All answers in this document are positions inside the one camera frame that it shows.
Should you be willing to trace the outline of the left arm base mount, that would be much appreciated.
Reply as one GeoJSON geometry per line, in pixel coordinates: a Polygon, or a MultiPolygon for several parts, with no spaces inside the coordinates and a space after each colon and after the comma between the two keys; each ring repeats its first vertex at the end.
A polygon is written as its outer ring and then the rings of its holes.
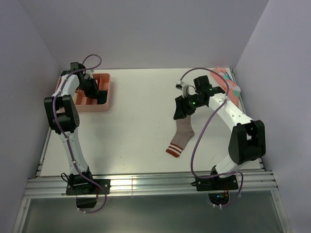
{"type": "Polygon", "coordinates": [[[91,173],[82,173],[93,182],[85,180],[80,175],[69,176],[61,174],[61,179],[67,183],[66,195],[76,197],[76,206],[78,210],[86,213],[94,213],[95,206],[98,202],[99,195],[105,195],[104,204],[106,203],[107,194],[110,192],[110,179],[93,179],[91,173]]]}

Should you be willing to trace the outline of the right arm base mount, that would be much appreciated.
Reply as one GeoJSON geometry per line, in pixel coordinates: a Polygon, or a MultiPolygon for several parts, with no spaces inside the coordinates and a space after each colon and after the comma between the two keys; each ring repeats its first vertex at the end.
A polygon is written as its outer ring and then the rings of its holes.
{"type": "Polygon", "coordinates": [[[197,191],[217,191],[217,193],[208,194],[209,200],[215,205],[225,205],[229,203],[229,191],[238,190],[238,182],[235,175],[226,178],[198,179],[191,183],[197,191]]]}

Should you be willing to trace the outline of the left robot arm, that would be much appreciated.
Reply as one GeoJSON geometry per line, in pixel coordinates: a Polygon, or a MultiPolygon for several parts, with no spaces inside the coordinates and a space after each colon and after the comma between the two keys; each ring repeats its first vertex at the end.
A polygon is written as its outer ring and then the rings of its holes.
{"type": "Polygon", "coordinates": [[[98,104],[106,103],[107,91],[99,89],[89,69],[75,62],[70,64],[70,70],[61,73],[61,83],[51,97],[44,99],[44,107],[49,126],[61,139],[69,161],[68,185],[89,194],[94,190],[95,182],[78,138],[80,118],[73,101],[76,89],[82,90],[86,97],[98,104]]]}

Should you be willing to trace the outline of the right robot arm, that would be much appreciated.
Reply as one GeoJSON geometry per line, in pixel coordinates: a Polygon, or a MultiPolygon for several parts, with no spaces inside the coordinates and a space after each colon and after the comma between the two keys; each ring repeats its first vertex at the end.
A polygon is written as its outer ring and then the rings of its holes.
{"type": "Polygon", "coordinates": [[[176,88],[182,95],[175,98],[176,110],[173,116],[178,129],[191,129],[190,116],[199,107],[213,110],[211,116],[218,115],[231,131],[228,155],[212,168],[210,175],[195,177],[207,180],[215,189],[221,189],[227,178],[235,176],[240,168],[266,153],[265,126],[261,120],[253,120],[245,115],[227,96],[220,86],[213,87],[207,76],[194,79],[195,94],[188,93],[188,84],[179,81],[176,88]]]}

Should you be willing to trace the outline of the taupe sock red striped cuff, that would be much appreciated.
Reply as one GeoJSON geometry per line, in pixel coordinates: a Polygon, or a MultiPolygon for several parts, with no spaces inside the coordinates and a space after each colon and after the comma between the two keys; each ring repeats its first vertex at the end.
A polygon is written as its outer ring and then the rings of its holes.
{"type": "Polygon", "coordinates": [[[166,152],[175,158],[178,158],[185,149],[189,140],[194,136],[191,126],[191,118],[187,116],[184,119],[178,119],[176,122],[176,132],[173,136],[166,152]]]}

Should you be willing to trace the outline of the dark green patterned sock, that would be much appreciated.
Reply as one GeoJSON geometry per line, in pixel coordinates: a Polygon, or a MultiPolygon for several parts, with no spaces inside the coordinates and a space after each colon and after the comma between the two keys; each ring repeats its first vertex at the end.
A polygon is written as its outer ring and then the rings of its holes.
{"type": "Polygon", "coordinates": [[[107,90],[99,90],[98,91],[98,96],[97,96],[97,104],[105,104],[107,102],[107,90]]]}

